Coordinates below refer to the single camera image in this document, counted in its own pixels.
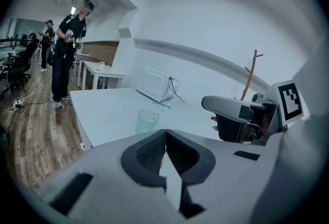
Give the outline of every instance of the laminate floor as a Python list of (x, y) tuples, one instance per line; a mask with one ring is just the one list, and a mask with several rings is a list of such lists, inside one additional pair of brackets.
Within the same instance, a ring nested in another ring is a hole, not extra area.
[[(53, 102), (36, 104), (47, 98), (52, 101), (52, 69), (39, 72), (40, 61), (40, 55), (35, 54), (27, 72), (31, 75), (25, 85), (27, 92), (15, 90), (12, 94), (14, 99), (22, 99), (40, 89), (25, 99), (31, 105), (21, 113), (9, 113), (7, 108), (1, 107), (11, 105), (10, 94), (0, 101), (1, 124), (5, 128), (10, 125), (10, 143), (5, 150), (8, 171), (15, 181), (34, 191), (51, 174), (82, 155), (82, 141), (71, 100), (63, 101), (61, 109), (55, 108)], [(69, 90), (80, 90), (77, 76), (72, 73)]]

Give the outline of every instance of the clear plastic cup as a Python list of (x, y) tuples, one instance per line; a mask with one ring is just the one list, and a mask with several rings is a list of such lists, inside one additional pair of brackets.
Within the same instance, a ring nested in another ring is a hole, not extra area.
[(135, 132), (137, 134), (142, 134), (146, 132), (153, 131), (159, 117), (156, 117), (152, 122), (150, 122), (157, 114), (150, 110), (140, 110), (137, 117), (137, 123)]

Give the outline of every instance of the black t-shirt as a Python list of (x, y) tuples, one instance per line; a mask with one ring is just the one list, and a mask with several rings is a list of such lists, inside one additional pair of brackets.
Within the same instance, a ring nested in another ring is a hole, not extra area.
[(45, 34), (49, 33), (49, 36), (48, 37), (43, 37), (42, 41), (50, 43), (50, 38), (51, 38), (50, 36), (52, 35), (52, 32), (53, 32), (52, 27), (48, 28)]
[[(70, 29), (73, 31), (73, 38), (82, 38), (86, 36), (86, 20), (80, 21), (79, 15), (76, 15), (69, 23), (66, 23), (72, 15), (67, 16), (59, 25), (59, 28), (64, 34)], [(56, 43), (57, 48), (64, 48), (66, 50), (73, 49), (73, 42), (66, 43), (63, 39), (59, 38)]]

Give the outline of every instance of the wooden wall panel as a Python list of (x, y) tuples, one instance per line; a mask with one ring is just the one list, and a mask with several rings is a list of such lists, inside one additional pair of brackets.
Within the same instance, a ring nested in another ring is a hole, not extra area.
[(112, 66), (118, 45), (119, 42), (86, 42), (83, 43), (82, 53), (100, 59), (106, 65)]

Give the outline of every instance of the black pants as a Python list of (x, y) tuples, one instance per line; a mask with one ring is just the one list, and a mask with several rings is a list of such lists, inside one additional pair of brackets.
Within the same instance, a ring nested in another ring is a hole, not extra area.
[(52, 58), (51, 90), (53, 100), (59, 102), (67, 95), (70, 69), (74, 60), (74, 53), (67, 53), (66, 57), (54, 55)]
[(47, 50), (50, 47), (50, 45), (42, 43), (42, 51), (41, 51), (41, 58), (42, 58), (42, 62), (41, 62), (41, 67), (43, 69), (47, 68)]

